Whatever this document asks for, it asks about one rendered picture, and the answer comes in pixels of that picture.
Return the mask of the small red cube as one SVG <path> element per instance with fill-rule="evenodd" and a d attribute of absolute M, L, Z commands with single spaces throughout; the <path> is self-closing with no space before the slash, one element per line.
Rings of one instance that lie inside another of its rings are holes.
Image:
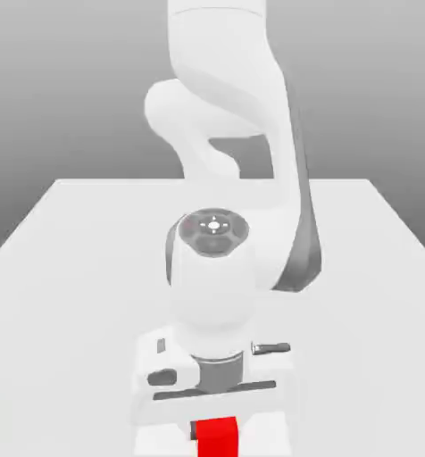
<path fill-rule="evenodd" d="M 191 421 L 190 439 L 196 441 L 197 457 L 238 457 L 237 418 Z"/>

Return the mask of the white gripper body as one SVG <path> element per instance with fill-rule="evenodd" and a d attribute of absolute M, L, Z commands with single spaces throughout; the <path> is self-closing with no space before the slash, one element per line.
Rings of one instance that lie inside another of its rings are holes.
<path fill-rule="evenodd" d="M 151 370 L 139 373 L 133 385 L 130 423 L 135 427 L 162 424 L 186 426 L 198 420 L 282 411 L 290 405 L 289 377 L 253 375 L 212 393 L 200 387 L 199 370 Z"/>

